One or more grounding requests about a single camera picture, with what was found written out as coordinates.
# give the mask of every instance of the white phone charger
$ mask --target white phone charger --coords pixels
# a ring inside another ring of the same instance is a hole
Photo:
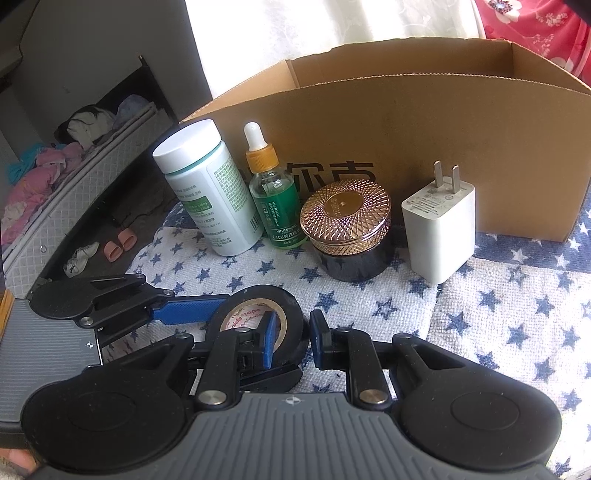
[[[460,168],[444,177],[434,165],[435,181],[403,201],[410,268],[429,283],[446,281],[474,254],[474,185],[460,181]]]

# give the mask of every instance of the wooden edge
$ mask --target wooden edge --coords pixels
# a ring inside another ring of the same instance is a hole
[[[2,335],[4,335],[4,329],[8,323],[13,304],[14,295],[10,290],[4,290],[4,295],[0,302],[0,341],[2,341]]]

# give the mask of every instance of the white curtain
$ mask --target white curtain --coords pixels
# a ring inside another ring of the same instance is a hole
[[[483,37],[473,0],[186,0],[213,97],[284,59],[344,43]]]

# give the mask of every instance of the black electrical tape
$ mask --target black electrical tape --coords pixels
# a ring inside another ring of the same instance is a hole
[[[308,321],[296,298],[283,288],[273,285],[255,285],[231,295],[217,308],[207,323],[205,339],[213,340],[221,330],[243,326],[242,321],[247,315],[262,317],[264,311],[260,307],[275,310],[279,317],[279,334],[274,345],[271,367],[280,367],[287,363],[299,365],[310,340]]]

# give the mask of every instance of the tape label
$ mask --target tape label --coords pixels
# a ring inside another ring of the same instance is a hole
[[[262,316],[265,312],[272,311],[273,309],[270,308],[269,305],[263,303],[244,305],[228,319],[224,330],[239,327],[256,328],[261,322]]]

